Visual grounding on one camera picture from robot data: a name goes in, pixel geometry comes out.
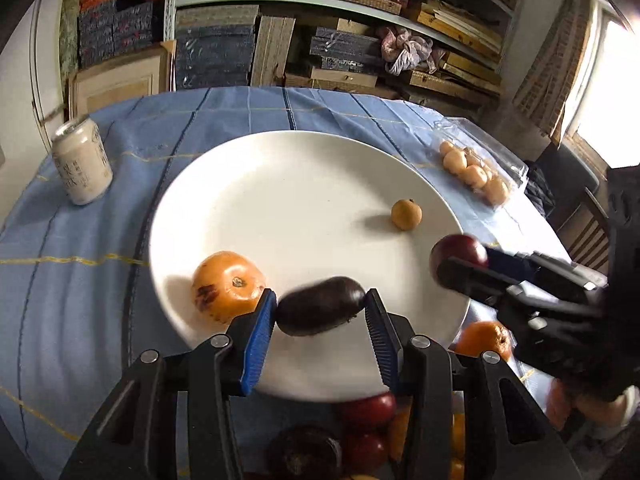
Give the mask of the person's right hand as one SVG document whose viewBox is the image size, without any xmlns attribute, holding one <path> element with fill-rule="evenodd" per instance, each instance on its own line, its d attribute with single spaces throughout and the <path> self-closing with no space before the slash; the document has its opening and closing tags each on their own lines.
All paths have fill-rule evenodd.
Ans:
<svg viewBox="0 0 640 480">
<path fill-rule="evenodd" d="M 589 394 L 574 393 L 566 385 L 553 379 L 547 398 L 546 413 L 551 425 L 561 430 L 573 410 L 577 410 L 585 419 L 608 428 L 624 428 L 639 407 L 639 389 L 627 388 L 616 400 L 602 401 Z"/>
</svg>

